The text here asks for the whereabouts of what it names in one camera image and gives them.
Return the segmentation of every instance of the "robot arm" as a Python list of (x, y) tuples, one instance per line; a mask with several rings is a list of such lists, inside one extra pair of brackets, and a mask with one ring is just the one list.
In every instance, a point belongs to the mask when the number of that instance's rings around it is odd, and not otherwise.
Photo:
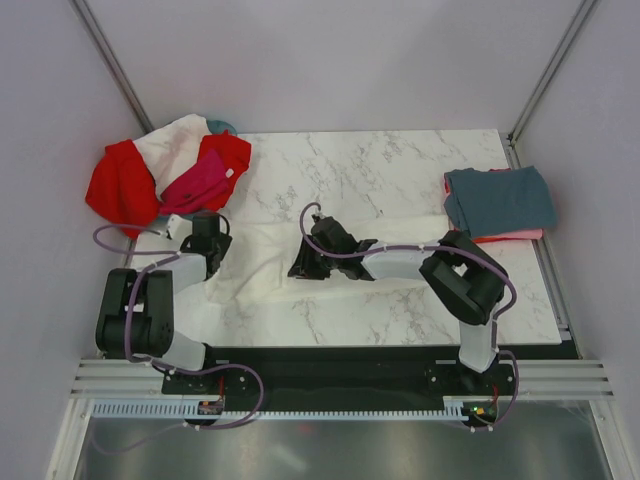
[[(166, 234), (182, 243), (180, 258), (142, 279), (131, 314), (131, 350), (134, 355), (162, 359), (166, 364), (187, 370), (200, 370), (206, 346), (174, 331), (173, 297), (188, 286), (210, 278), (220, 268), (232, 238), (228, 232), (220, 231), (217, 214), (196, 215), (193, 221), (178, 220), (180, 227), (169, 228)], [(109, 358), (125, 358), (125, 319), (137, 276), (134, 269), (116, 268), (107, 277), (96, 344)]]
[[(483, 373), (496, 356), (496, 323), (493, 313), (504, 295), (504, 282), (494, 273), (465, 256), (424, 250), (393, 250), (375, 239), (356, 241), (333, 217), (314, 216), (309, 236), (322, 249), (333, 253), (366, 252), (379, 247), (391, 250), (349, 259), (334, 259), (313, 250), (304, 240), (290, 277), (324, 280), (338, 269), (353, 280), (374, 281), (382, 278), (425, 280), (447, 310), (460, 322), (460, 362)], [(450, 231), (438, 242), (464, 250), (505, 270), (462, 232)], [(458, 273), (457, 267), (466, 267)]]

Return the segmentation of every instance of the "folded clothes stack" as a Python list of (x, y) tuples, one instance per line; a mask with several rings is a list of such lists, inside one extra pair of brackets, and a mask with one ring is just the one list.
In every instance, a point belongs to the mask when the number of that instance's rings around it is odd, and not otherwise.
[(537, 239), (556, 225), (549, 188), (534, 167), (445, 173), (444, 208), (453, 226), (476, 242)]
[[(105, 148), (85, 200), (112, 223), (147, 226), (159, 215), (218, 211), (249, 168), (251, 144), (225, 122), (187, 115)], [(123, 229), (131, 238), (137, 230)]]

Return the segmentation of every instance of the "metal frame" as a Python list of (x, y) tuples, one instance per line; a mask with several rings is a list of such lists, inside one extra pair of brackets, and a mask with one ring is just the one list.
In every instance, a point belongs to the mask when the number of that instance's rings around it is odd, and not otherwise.
[[(145, 109), (138, 99), (131, 82), (120, 65), (98, 20), (86, 0), (69, 0), (84, 24), (92, 42), (112, 74), (124, 99), (145, 132), (154, 129)], [(521, 167), (514, 146), (521, 137), (532, 114), (548, 90), (559, 68), (566, 60), (571, 47), (591, 18), (599, 0), (583, 0), (572, 17), (536, 87), (527, 100), (514, 127), (501, 135), (505, 154), (512, 168)], [(556, 263), (546, 239), (534, 242), (534, 249), (543, 278), (549, 292), (558, 328), (563, 340), (575, 334), (570, 325), (570, 315), (564, 290), (557, 275)], [(604, 368), (596, 360), (520, 360), (521, 386), (519, 402), (587, 400), (593, 412), (609, 466), (615, 480), (640, 479), (634, 452), (623, 434), (623, 423), (613, 397)], [(100, 399), (116, 399), (121, 405), (154, 405), (158, 402), (184, 402), (182, 396), (161, 393), (163, 377), (144, 365), (133, 365), (114, 360), (83, 360), (80, 364), (63, 425), (47, 472), (47, 479), (73, 478), (87, 434), (88, 421)], [(212, 397), (189, 397), (190, 400)], [(459, 397), (451, 400), (474, 400)]]
[(120, 93), (126, 100), (129, 108), (138, 120), (140, 127), (145, 133), (152, 132), (154, 130), (153, 123), (149, 119), (147, 112), (144, 110), (142, 103), (138, 99), (127, 74), (124, 72), (116, 54), (113, 52), (107, 37), (100, 27), (100, 23), (96, 19), (91, 7), (85, 0), (69, 0), (71, 6), (75, 10), (80, 22), (84, 25), (85, 30), (89, 34), (91, 41), (100, 53), (105, 66), (109, 69), (109, 73), (113, 76), (113, 80), (120, 89)]
[(542, 76), (538, 80), (529, 100), (525, 104), (518, 120), (516, 120), (516, 124), (511, 129), (509, 133), (509, 141), (513, 145), (518, 141), (522, 132), (524, 131), (527, 123), (531, 119), (531, 115), (535, 111), (536, 107), (540, 103), (540, 100), (544, 96), (545, 92), (549, 88), (551, 81), (555, 77), (556, 73), (562, 63), (567, 58), (567, 55), (574, 45), (578, 35), (583, 30), (584, 26), (587, 24), (587, 21), (591, 17), (591, 14), (595, 11), (596, 6), (600, 3), (600, 0), (582, 0), (580, 6), (576, 10), (576, 13), (571, 18), (567, 29), (565, 30), (558, 46), (556, 47), (549, 63), (544, 69)]

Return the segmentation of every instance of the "red cloth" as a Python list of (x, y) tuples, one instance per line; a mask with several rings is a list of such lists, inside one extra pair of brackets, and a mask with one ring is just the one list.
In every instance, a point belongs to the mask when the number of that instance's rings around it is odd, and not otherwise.
[[(93, 171), (85, 197), (87, 204), (111, 223), (146, 227), (158, 216), (160, 202), (155, 183), (131, 140), (109, 145)], [(137, 230), (123, 229), (133, 239)]]
[(211, 149), (215, 150), (222, 159), (225, 171), (233, 171), (231, 176), (227, 178), (229, 188), (224, 193), (204, 204), (206, 209), (217, 212), (227, 204), (236, 187), (238, 178), (249, 168), (251, 144), (236, 136), (229, 135), (228, 131), (225, 131), (222, 135), (207, 135), (202, 139), (202, 143), (200, 143), (198, 162), (200, 162)]

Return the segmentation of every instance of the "gray folded shirt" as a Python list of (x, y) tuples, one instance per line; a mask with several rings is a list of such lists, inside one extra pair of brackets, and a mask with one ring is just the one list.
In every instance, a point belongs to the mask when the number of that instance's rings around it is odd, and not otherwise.
[(549, 188), (535, 167), (500, 172), (468, 168), (445, 178), (451, 192), (444, 202), (447, 215), (472, 238), (557, 223)]

